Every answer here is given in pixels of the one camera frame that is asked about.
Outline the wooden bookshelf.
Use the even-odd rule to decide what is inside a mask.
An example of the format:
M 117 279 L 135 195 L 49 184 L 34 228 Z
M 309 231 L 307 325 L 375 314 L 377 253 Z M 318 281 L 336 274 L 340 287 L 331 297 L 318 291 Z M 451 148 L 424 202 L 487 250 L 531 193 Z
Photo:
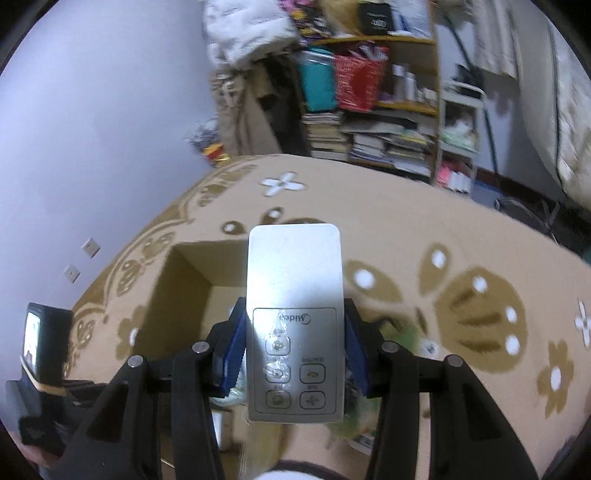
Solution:
M 377 105 L 369 112 L 342 110 L 342 132 L 349 136 L 349 159 L 356 166 L 433 183 L 439 136 L 439 48 L 435 2 L 376 1 L 391 6 L 394 31 L 387 35 L 346 34 L 329 25 L 321 1 L 290 1 L 287 13 L 301 34 L 291 54 L 301 117 L 305 107 L 297 69 L 298 51 L 322 48 L 337 55 L 375 58 L 379 47 L 389 59 Z

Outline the red gift bag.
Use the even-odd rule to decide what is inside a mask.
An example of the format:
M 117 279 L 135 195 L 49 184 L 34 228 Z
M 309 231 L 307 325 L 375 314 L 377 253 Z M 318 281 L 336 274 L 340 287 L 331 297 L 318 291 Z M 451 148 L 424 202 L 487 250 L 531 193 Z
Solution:
M 335 56 L 335 99 L 342 110 L 365 113 L 377 105 L 389 54 L 379 47 L 375 58 Z

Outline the colourful snack bag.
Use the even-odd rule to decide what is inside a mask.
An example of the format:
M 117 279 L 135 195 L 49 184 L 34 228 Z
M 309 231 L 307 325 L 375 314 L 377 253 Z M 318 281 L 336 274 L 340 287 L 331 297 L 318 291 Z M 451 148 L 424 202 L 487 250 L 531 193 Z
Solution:
M 219 135 L 216 117 L 197 122 L 188 132 L 186 142 L 215 168 L 221 167 L 230 160 Z

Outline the tan hanging coat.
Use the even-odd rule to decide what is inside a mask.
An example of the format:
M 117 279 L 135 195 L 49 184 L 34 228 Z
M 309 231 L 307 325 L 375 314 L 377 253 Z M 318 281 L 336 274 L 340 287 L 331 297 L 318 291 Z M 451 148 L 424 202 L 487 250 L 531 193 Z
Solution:
M 209 78 L 218 135 L 229 157 L 280 154 L 280 143 L 243 72 L 213 72 Z

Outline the teal storage bag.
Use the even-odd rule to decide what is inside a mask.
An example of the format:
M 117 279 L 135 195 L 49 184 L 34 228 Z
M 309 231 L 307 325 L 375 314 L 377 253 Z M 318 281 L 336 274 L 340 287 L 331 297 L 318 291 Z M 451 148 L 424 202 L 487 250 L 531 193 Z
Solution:
M 335 55 L 329 50 L 312 48 L 298 51 L 295 57 L 307 111 L 334 111 L 338 107 L 335 99 Z

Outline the white puffer jacket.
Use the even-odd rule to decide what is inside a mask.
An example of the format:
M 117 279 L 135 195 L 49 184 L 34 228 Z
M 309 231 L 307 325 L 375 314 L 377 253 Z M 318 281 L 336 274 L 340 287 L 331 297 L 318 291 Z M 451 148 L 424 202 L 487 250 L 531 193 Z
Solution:
M 216 71 L 249 69 L 300 39 L 290 16 L 273 0 L 205 1 L 204 34 Z

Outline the cardboard box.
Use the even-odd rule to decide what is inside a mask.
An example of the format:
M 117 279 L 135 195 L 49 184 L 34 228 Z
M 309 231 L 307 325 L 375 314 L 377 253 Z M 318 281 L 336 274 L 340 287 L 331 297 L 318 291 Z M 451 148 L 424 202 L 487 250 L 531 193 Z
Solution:
M 148 300 L 135 352 L 157 361 L 204 341 L 245 298 L 246 264 L 245 240 L 173 246 Z

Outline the beige curtain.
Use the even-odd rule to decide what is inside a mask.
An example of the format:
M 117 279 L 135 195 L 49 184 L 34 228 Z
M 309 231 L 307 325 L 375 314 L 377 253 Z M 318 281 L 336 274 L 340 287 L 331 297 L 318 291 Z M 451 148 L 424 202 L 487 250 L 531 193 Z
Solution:
M 518 79 L 516 32 L 509 1 L 474 0 L 475 63 L 494 75 Z

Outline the stack of books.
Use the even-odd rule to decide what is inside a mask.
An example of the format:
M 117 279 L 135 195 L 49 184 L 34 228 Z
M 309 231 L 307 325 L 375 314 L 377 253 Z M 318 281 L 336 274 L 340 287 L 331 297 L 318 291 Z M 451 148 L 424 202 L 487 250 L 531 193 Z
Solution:
M 307 113 L 301 117 L 312 158 L 346 162 L 349 136 L 342 132 L 342 111 Z

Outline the white square power adapter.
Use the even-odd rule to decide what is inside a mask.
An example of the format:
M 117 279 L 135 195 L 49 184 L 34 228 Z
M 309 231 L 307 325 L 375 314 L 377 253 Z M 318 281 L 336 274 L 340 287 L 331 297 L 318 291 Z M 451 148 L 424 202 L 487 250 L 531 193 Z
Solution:
M 242 443 L 243 429 L 242 411 L 236 409 L 213 409 L 211 418 L 218 449 L 229 451 Z

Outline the round cartoon earphone case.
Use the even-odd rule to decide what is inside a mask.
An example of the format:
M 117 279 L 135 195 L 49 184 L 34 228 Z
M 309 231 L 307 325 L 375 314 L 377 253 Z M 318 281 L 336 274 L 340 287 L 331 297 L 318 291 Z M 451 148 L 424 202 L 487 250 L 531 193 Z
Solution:
M 247 402 L 247 386 L 243 373 L 240 372 L 238 374 L 235 386 L 229 389 L 228 395 L 224 397 L 212 397 L 211 402 L 221 408 L 230 408 L 245 404 Z

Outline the white rolling cart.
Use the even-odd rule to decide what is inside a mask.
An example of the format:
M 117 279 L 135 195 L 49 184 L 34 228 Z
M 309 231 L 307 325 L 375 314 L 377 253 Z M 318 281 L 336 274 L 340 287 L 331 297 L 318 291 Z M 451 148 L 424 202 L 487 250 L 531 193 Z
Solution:
M 440 127 L 435 181 L 438 187 L 472 195 L 480 157 L 479 121 L 485 93 L 476 86 L 447 80 L 440 91 Z

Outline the blonde wig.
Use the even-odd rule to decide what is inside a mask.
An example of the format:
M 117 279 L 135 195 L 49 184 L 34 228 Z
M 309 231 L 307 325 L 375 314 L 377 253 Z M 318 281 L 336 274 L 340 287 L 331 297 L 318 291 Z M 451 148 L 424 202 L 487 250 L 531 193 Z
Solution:
M 346 34 L 359 34 L 358 0 L 321 0 L 322 11 L 329 25 Z

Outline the black box with 40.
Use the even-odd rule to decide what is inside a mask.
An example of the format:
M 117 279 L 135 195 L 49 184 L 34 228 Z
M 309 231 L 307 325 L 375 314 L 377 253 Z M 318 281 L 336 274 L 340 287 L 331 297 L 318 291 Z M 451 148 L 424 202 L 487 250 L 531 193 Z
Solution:
M 388 2 L 360 1 L 356 7 L 360 30 L 369 36 L 387 35 L 394 31 L 391 6 Z

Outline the white Audeo remote control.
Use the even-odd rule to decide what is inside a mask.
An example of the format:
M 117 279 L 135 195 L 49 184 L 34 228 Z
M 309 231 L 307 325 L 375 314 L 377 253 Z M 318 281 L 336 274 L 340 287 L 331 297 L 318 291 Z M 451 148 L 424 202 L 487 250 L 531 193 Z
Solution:
M 338 227 L 253 228 L 245 304 L 249 420 L 342 421 L 346 359 Z

